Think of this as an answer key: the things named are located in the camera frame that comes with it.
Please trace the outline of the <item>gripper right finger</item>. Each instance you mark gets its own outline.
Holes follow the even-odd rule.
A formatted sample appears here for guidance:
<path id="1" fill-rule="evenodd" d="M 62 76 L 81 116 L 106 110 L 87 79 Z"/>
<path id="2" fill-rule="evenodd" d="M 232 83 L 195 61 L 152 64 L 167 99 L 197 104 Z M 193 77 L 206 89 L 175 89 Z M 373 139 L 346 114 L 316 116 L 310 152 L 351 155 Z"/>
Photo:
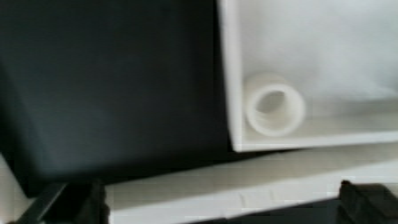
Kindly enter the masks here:
<path id="1" fill-rule="evenodd" d="M 398 224 L 398 183 L 341 182 L 335 224 Z"/>

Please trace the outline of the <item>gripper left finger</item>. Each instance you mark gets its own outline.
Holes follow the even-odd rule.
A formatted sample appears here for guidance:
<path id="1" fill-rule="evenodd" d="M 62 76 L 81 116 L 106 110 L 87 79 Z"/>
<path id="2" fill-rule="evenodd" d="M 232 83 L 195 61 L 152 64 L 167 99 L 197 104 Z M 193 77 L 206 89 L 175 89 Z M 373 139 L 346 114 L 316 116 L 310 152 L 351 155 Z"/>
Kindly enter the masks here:
<path id="1" fill-rule="evenodd" d="M 12 224 L 110 224 L 103 183 L 53 183 Z"/>

